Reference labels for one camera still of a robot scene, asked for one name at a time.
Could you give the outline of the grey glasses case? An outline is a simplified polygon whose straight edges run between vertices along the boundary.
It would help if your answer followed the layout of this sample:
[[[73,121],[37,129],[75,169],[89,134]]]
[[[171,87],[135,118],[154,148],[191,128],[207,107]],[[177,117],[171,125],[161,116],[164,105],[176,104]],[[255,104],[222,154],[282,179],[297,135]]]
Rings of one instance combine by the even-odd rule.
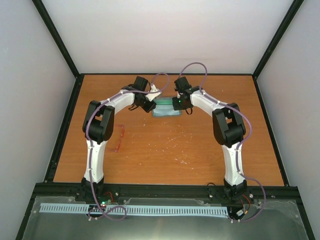
[[[159,117],[177,117],[181,115],[180,110],[174,110],[172,97],[156,98],[156,106],[152,110],[152,115],[156,118]]]

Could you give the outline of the pink transparent sunglasses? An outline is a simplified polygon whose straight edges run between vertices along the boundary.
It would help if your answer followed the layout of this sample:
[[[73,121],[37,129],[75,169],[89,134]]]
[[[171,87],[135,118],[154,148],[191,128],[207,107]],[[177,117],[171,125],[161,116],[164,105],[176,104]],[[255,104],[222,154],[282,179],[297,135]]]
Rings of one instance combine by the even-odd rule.
[[[112,136],[106,144],[106,151],[117,153],[120,150],[124,135],[125,125],[116,124],[113,128]]]

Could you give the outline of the light blue cleaning cloth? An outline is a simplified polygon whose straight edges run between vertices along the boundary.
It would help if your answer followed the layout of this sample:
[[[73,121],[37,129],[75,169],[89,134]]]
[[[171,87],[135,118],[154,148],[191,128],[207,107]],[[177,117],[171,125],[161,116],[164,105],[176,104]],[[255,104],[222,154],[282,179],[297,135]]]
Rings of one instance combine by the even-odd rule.
[[[152,110],[154,117],[173,117],[180,116],[180,110],[174,110],[173,105],[169,104],[157,104],[156,108]]]

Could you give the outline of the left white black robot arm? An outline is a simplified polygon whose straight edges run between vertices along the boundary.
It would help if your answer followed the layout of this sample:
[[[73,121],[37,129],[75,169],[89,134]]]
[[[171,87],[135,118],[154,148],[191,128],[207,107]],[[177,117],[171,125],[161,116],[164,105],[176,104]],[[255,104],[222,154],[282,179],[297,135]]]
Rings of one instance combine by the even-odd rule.
[[[155,109],[155,98],[161,93],[155,84],[138,76],[133,84],[123,87],[115,95],[89,103],[82,126],[87,144],[87,162],[81,185],[92,201],[99,201],[104,195],[104,155],[114,131],[115,115],[131,105],[142,107],[148,113]]]

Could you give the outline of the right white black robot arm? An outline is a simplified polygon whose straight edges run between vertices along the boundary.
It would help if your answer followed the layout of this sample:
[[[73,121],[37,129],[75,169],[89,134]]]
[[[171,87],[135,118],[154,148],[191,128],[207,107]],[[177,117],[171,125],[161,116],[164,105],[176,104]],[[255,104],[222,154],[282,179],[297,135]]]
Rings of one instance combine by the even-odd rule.
[[[172,99],[172,104],[175,110],[187,111],[197,107],[212,117],[213,135],[221,145],[224,156],[224,196],[228,201],[234,202],[247,189],[241,145],[246,127],[239,114],[239,106],[221,102],[199,86],[192,87],[186,77],[178,78],[174,85],[177,96]]]

